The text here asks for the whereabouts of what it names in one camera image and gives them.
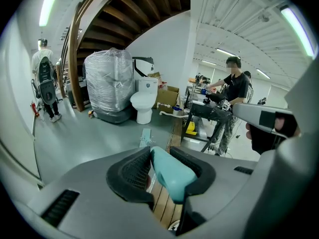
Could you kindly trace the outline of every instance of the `red fire extinguisher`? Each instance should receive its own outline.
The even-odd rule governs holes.
[[[31,108],[32,108],[32,110],[34,111],[34,113],[35,113],[35,116],[36,117],[38,117],[39,116],[39,113],[37,112],[37,110],[36,110],[36,108],[35,108],[35,103],[32,101],[32,103],[31,103]]]

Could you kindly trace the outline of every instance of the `toilet bowl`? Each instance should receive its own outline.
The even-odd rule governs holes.
[[[136,122],[138,124],[147,124],[151,122],[152,107],[155,104],[157,93],[136,92],[131,96],[131,103],[138,111]]]

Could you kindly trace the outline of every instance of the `pants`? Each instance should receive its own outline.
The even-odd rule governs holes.
[[[54,101],[54,103],[52,104],[52,106],[53,106],[54,114],[55,114],[55,115],[59,115],[57,102]],[[50,118],[53,118],[53,117],[54,117],[54,114],[53,114],[53,112],[52,112],[52,110],[51,110],[50,105],[44,104],[44,107],[45,107],[46,111],[49,113]]]
[[[230,140],[232,138],[233,135],[233,128],[235,126],[235,123],[237,122],[237,117],[232,116],[224,125],[220,130],[217,130],[218,126],[220,126],[221,122],[217,122],[215,129],[214,129],[214,133],[213,133],[213,141],[212,143],[216,143],[218,141],[218,139],[220,138],[220,135],[222,133],[222,130],[224,129],[224,134],[221,138],[220,144],[219,144],[219,148],[217,150],[217,154],[222,155],[225,154],[228,148],[228,144],[230,143]]]

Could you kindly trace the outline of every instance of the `plastic wrap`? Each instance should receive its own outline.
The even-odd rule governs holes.
[[[84,63],[92,108],[106,115],[125,109],[135,92],[130,53],[111,48],[91,54]]]

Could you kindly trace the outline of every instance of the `toilet tank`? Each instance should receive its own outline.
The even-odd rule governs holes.
[[[143,77],[138,79],[139,88],[138,91],[157,93],[158,92],[158,79],[152,77]]]

